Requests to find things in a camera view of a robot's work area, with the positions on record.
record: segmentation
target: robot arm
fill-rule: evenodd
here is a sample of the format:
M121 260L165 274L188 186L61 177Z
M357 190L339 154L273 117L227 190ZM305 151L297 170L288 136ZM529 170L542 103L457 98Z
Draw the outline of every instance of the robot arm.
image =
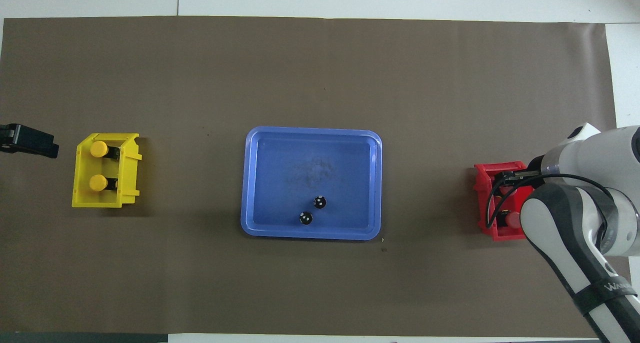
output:
M640 342L640 300L606 255L640 255L640 126L599 133L590 125L541 159L549 178L528 197L520 219L526 238L562 281L603 342Z

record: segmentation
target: plastic tray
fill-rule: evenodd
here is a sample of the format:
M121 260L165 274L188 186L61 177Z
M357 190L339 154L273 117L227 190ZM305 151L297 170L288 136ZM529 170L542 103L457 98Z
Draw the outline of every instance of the plastic tray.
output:
M252 236L370 240L380 231L381 192L382 140L373 131L259 126L247 134L240 223ZM326 198L322 209L317 196Z

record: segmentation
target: yellow bin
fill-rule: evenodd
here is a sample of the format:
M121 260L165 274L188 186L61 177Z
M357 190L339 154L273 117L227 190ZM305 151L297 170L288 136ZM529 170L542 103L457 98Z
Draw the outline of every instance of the yellow bin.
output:
M71 207L122 208L136 201L139 136L93 133L78 144Z

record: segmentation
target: brown mat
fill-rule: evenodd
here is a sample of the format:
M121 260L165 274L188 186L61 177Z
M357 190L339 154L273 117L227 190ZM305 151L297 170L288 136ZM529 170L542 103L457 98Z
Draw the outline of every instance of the brown mat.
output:
M475 163L615 127L601 24L6 19L0 72L2 122L60 145L0 154L2 330L594 337L528 242L480 234L472 186ZM377 238L244 233L258 125L378 133ZM141 195L72 209L101 132L144 137Z

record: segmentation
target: red plastic bin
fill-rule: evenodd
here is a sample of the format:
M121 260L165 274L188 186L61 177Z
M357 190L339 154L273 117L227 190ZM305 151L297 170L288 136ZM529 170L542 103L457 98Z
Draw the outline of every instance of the red plastic bin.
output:
M524 231L522 231L520 227L498 227L498 224L494 222L491 227L487 229L487 199L489 199L489 193L491 193L494 184L494 177L496 174L504 171L525 170L527 168L525 163L522 161L508 161L506 163L476 164L474 167L477 170L477 174L475 176L473 189L478 193L478 206L480 208L478 227L482 229L482 233L491 236L493 241L496 242L525 239ZM508 209L509 211L520 213L524 201L532 192L532 186L521 186L504 201L500 209ZM489 203L489 217L494 213L498 202L500 202L500 199L493 197Z

